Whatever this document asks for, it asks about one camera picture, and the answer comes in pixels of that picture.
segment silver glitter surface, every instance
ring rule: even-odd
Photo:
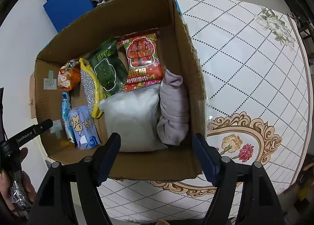
[[[87,101],[87,106],[90,114],[93,112],[95,104],[95,83],[91,76],[84,70],[81,70],[81,82],[83,84],[85,99]]]

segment white tape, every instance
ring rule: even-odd
[[[48,79],[44,78],[44,89],[57,89],[57,80],[53,78],[53,71],[48,71]]]
[[[62,130],[62,123],[61,123],[61,120],[55,120],[53,121],[53,126],[50,128],[50,133],[53,134],[55,133],[56,134],[56,137],[57,139],[60,139],[61,138],[61,133],[60,131]]]

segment blue package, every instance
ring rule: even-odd
[[[67,91],[62,91],[62,120],[65,128],[65,134],[67,135],[69,142],[75,143],[73,128],[70,124],[68,117],[70,109],[71,109],[70,94]]]
[[[94,120],[87,106],[71,109],[69,120],[73,127],[78,148],[91,149],[100,144]]]

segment rolled cloth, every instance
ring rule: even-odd
[[[178,146],[189,130],[189,103],[182,76],[168,69],[160,86],[160,103],[158,136],[162,143]]]

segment orange snack package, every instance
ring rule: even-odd
[[[70,91],[81,81],[81,71],[79,61],[69,60],[62,66],[58,73],[58,87],[64,91]]]

